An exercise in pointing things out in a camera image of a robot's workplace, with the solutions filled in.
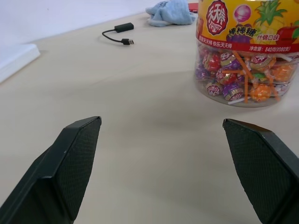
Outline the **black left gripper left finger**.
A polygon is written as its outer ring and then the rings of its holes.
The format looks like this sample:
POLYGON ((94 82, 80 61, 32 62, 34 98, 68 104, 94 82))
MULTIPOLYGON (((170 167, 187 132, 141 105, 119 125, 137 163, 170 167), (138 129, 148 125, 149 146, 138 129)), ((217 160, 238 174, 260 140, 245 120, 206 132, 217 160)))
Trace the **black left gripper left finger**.
POLYGON ((0 207, 0 224, 73 224, 91 176, 101 117, 66 126, 0 207))

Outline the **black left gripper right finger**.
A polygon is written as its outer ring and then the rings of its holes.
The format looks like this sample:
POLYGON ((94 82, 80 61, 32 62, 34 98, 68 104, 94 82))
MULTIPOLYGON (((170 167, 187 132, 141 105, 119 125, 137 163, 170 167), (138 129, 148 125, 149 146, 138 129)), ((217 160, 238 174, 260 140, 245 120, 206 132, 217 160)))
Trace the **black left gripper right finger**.
POLYGON ((299 224, 299 157, 272 131, 225 119, 236 173, 262 224, 299 224))

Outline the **clear plastic lollipop jar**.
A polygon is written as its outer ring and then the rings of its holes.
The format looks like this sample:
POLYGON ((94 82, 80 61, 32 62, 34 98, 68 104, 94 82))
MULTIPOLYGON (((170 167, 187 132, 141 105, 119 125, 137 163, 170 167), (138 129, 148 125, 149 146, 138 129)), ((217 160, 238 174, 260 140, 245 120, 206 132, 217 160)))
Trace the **clear plastic lollipop jar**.
POLYGON ((217 102, 277 103, 299 76, 299 0, 199 0, 195 80, 217 102))

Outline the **light blue cloth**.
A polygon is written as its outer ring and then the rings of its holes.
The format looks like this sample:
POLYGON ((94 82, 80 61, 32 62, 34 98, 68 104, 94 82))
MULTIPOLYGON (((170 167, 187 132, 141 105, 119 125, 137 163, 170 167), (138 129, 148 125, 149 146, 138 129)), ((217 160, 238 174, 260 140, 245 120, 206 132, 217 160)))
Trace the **light blue cloth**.
POLYGON ((154 27, 170 25, 191 25, 197 14, 190 12, 187 0, 166 0, 148 7, 145 12, 150 15, 148 24, 154 27))

